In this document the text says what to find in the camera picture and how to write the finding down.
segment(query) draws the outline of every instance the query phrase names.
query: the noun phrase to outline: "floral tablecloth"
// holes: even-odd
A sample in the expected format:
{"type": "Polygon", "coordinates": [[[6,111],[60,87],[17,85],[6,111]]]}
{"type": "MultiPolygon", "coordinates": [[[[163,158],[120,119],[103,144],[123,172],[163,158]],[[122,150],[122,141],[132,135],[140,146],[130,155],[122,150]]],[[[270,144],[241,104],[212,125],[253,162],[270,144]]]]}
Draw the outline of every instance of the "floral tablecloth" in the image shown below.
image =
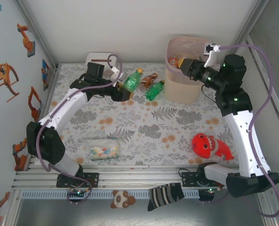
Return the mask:
{"type": "MultiPolygon", "coordinates": [[[[128,74],[138,67],[143,69],[143,77],[159,72],[156,81],[165,78],[164,64],[123,64],[123,70],[128,74]]],[[[59,65],[50,111],[86,69],[85,64],[59,65]]],[[[214,91],[210,89],[205,88],[205,94],[214,97],[214,91]]],[[[93,97],[72,117],[61,139],[66,153],[82,165],[197,165],[206,160],[193,152],[191,139],[201,132],[224,141],[235,157],[226,161],[224,156],[215,155],[207,161],[238,165],[229,127],[215,103],[202,93],[190,105],[167,101],[163,91],[152,102],[146,100],[140,90],[136,90],[133,98],[126,102],[93,97]],[[120,157],[91,161],[90,140],[106,137],[118,138],[120,157]]]]}

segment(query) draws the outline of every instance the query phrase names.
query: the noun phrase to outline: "clear plastic bag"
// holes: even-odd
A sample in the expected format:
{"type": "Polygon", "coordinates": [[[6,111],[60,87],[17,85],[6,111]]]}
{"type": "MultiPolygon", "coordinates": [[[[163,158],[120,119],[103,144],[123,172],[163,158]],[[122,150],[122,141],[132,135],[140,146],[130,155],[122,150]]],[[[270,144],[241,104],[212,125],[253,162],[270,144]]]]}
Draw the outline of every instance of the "clear plastic bag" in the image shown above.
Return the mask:
{"type": "Polygon", "coordinates": [[[89,140],[88,149],[90,159],[93,161],[114,159],[120,155],[119,143],[116,138],[89,140]]]}

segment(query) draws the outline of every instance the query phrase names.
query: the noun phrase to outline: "brown plush toy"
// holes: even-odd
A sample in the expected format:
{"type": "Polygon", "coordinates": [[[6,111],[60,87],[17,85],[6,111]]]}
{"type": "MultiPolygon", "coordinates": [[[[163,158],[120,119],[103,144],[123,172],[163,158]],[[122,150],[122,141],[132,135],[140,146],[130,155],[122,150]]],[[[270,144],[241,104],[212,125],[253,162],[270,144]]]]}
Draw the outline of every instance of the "brown plush toy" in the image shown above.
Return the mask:
{"type": "Polygon", "coordinates": [[[130,205],[133,205],[136,200],[134,196],[129,196],[127,191],[117,191],[114,190],[112,192],[113,196],[114,196],[114,200],[111,203],[111,208],[115,209],[115,208],[127,208],[130,205]]]}

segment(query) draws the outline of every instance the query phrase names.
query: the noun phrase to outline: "striped sock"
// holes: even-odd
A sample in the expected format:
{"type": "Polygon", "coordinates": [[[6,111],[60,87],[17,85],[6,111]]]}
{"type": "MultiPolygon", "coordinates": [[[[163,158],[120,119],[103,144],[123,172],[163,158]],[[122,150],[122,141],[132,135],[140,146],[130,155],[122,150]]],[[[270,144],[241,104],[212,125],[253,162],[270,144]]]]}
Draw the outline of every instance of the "striped sock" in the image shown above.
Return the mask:
{"type": "Polygon", "coordinates": [[[180,183],[170,183],[149,190],[150,202],[148,211],[152,211],[157,207],[167,205],[184,198],[184,194],[180,183]]]}

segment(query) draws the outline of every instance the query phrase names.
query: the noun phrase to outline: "red plush toy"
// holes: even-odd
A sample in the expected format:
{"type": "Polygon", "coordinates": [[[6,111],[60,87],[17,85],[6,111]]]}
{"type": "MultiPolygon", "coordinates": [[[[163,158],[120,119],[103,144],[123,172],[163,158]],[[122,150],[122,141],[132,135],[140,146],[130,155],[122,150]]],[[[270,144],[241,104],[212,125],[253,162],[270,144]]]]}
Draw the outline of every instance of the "red plush toy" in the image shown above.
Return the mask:
{"type": "Polygon", "coordinates": [[[213,136],[199,133],[193,138],[191,145],[194,152],[205,159],[211,158],[214,154],[219,157],[222,157],[222,154],[225,155],[227,161],[234,159],[230,148],[223,141],[217,140],[213,136]]]}

